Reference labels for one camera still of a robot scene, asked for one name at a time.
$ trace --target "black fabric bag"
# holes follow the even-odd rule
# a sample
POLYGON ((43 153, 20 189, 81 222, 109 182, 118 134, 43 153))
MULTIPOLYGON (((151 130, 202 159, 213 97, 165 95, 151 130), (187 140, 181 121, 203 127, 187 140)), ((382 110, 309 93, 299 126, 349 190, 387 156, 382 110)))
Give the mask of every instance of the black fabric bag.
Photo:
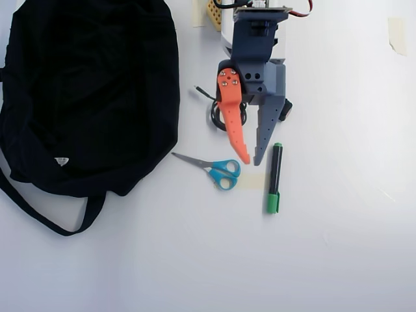
POLYGON ((89 228, 107 191, 125 196, 177 142, 179 61, 163 0, 26 0, 7 47, 0 147, 13 180, 88 198, 89 228))

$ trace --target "scissor blade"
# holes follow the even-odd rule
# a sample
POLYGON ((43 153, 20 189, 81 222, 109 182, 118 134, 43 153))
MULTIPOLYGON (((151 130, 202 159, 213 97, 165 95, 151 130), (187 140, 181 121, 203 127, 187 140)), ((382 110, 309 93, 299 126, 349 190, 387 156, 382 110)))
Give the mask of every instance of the scissor blade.
POLYGON ((188 157, 185 155, 181 155, 178 153, 172 153, 173 156, 176 156, 179 159, 182 159, 183 161, 186 161, 187 163, 193 164, 194 166, 200 167, 200 168, 208 168, 212 166, 211 162, 202 161, 200 159, 195 159, 192 157, 188 157))

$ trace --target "blue scissors handle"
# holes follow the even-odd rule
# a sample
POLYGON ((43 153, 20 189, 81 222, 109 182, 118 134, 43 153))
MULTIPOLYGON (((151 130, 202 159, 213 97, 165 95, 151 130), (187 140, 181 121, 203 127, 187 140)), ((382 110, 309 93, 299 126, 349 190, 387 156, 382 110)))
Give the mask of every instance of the blue scissors handle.
POLYGON ((228 161, 215 161, 212 164, 212 169, 218 169, 233 177, 239 177, 241 173, 241 167, 238 161, 229 159, 228 161))
POLYGON ((208 174, 214 179, 215 184, 222 190, 231 190, 235 185, 237 185, 237 178, 229 175, 223 174, 218 169, 211 169, 208 174))
POLYGON ((237 184, 240 176, 241 167, 238 161, 230 159, 228 161, 215 161, 212 163, 209 175, 222 190, 231 190, 237 184))

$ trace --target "red wire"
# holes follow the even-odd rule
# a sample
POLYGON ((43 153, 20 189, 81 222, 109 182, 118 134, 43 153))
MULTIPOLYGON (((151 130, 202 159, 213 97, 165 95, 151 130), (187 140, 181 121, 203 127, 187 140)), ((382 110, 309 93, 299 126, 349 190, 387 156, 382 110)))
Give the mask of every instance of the red wire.
POLYGON ((289 14, 293 15, 293 16, 296 16, 297 18, 305 18, 306 16, 310 15, 310 13, 312 12, 312 9, 313 9, 313 2, 312 2, 312 0, 308 0, 308 1, 309 1, 309 13, 303 14, 303 13, 299 13, 299 12, 296 12, 296 11, 290 11, 289 14))

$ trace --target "green marker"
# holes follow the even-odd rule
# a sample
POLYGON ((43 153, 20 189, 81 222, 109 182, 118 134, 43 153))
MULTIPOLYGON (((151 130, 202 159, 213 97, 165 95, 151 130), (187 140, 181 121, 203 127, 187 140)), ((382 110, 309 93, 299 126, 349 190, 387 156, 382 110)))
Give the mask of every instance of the green marker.
POLYGON ((270 171, 270 187, 268 189, 267 197, 267 213, 279 212, 279 178, 282 154, 283 146, 280 143, 276 143, 273 146, 272 168, 270 171))

